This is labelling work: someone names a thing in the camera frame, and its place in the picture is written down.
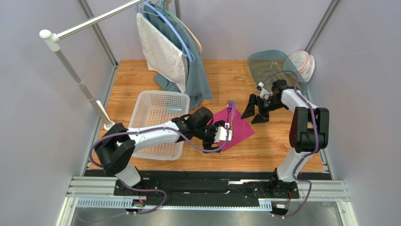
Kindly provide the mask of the iridescent table knife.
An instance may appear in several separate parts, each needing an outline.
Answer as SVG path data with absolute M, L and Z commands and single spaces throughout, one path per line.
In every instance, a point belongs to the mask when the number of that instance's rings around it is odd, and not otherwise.
M 231 125 L 231 127 L 233 127 L 233 125 L 234 125 L 235 113 L 236 113 L 236 101 L 233 100 L 232 104 L 231 104 L 231 113 L 230 113 L 230 116 L 231 116 L 230 117 L 230 119 L 231 119 L 230 125 Z

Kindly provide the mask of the magenta paper napkin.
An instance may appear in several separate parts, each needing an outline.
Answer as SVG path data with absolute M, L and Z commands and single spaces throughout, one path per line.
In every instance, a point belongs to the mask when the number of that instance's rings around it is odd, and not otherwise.
M 220 120 L 227 119 L 227 111 L 221 110 L 218 113 L 214 114 L 214 122 Z M 233 138 L 230 142 L 228 142 L 223 148 L 222 151 L 225 152 L 233 147 L 237 146 L 239 143 L 243 142 L 247 138 L 251 137 L 255 134 L 255 131 L 252 129 L 250 124 L 246 121 L 241 119 L 241 113 L 236 109 L 235 113 L 235 120 L 233 125 Z

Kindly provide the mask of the iridescent fork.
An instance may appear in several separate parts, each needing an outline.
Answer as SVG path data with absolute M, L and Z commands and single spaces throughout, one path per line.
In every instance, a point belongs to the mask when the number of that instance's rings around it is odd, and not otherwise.
M 231 123 L 231 114 L 232 114 L 232 110 L 233 110 L 233 100 L 227 100 L 227 106 L 226 106 L 226 110 L 227 110 L 227 123 Z

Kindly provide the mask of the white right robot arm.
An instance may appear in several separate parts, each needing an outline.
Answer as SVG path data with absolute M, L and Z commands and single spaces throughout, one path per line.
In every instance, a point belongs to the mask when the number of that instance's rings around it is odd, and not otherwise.
M 298 174 L 306 162 L 328 145 L 329 110 L 308 101 L 295 86 L 277 80 L 268 94 L 259 83 L 260 94 L 251 94 L 241 118 L 253 117 L 251 123 L 269 121 L 270 112 L 285 108 L 293 113 L 289 131 L 290 150 L 284 162 L 274 170 L 269 181 L 273 192 L 294 191 Z

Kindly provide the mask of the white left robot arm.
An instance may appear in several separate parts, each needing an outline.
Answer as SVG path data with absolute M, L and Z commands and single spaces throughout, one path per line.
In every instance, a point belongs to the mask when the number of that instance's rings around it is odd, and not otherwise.
M 190 143 L 192 138 L 202 141 L 200 151 L 220 152 L 222 146 L 231 141 L 231 125 L 224 120 L 212 122 L 213 113 L 205 107 L 193 114 L 160 125 L 144 128 L 126 128 L 115 124 L 91 147 L 99 161 L 93 164 L 101 167 L 106 176 L 115 176 L 126 185 L 133 187 L 141 181 L 138 170 L 130 163 L 135 152 L 161 144 L 175 144 L 183 141 Z

